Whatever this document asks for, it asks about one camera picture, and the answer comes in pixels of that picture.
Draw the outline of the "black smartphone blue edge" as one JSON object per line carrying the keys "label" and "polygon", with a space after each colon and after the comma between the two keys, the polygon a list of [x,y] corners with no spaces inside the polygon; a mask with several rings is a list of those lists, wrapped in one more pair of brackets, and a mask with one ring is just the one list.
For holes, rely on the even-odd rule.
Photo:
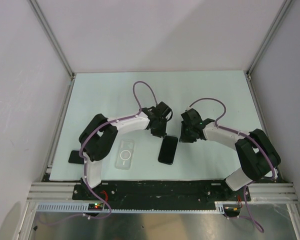
{"label": "black smartphone blue edge", "polygon": [[161,148],[158,155],[158,162],[166,165],[172,165],[174,162],[178,138],[175,136],[165,136],[162,140]]}

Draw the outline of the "clear magsafe phone case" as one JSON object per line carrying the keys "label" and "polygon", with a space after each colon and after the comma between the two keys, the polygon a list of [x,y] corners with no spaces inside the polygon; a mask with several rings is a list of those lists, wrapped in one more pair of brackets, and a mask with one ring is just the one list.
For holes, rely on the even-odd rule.
{"label": "clear magsafe phone case", "polygon": [[129,170],[131,168],[134,148],[135,142],[133,140],[121,140],[115,162],[117,169]]}

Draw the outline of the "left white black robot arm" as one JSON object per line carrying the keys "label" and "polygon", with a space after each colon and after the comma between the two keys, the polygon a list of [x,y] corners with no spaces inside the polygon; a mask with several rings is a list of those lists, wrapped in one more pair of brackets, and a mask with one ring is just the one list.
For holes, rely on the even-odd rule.
{"label": "left white black robot arm", "polygon": [[83,193],[89,199],[97,199],[101,194],[99,184],[102,181],[102,169],[110,159],[116,138],[134,131],[149,130],[159,138],[167,135],[167,116],[170,110],[160,112],[151,108],[143,108],[135,115],[121,118],[107,118],[97,114],[79,136],[79,156],[83,158],[83,177],[86,184]]}

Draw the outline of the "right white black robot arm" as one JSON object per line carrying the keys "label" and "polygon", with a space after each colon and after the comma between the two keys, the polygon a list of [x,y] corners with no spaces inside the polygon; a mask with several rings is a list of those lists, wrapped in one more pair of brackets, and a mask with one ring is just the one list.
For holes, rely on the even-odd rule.
{"label": "right white black robot arm", "polygon": [[181,121],[181,143],[194,143],[197,140],[212,141],[236,151],[240,168],[225,179],[221,187],[222,197],[228,201],[239,195],[239,189],[256,182],[268,173],[271,180],[276,179],[275,168],[281,158],[270,139],[261,129],[242,132],[225,126],[216,126],[207,118],[202,121]]}

